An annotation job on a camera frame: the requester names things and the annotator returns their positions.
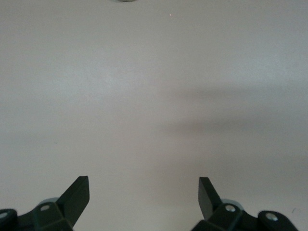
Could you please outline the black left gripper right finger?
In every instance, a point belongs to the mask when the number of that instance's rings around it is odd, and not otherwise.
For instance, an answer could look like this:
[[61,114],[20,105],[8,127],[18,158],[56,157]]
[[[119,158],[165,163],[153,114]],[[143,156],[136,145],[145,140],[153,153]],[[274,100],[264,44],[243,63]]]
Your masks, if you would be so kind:
[[248,214],[232,200],[222,200],[210,179],[200,177],[198,203],[203,220],[193,231],[296,231],[295,225],[285,215],[264,210],[257,217]]

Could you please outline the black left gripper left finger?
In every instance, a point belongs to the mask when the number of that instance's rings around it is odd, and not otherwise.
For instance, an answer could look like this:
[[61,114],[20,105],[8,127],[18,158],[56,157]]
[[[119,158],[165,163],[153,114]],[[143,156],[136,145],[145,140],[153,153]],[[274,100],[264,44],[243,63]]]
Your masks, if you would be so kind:
[[72,231],[89,201],[89,178],[79,176],[59,198],[46,199],[21,216],[15,209],[1,209],[0,229],[2,231]]

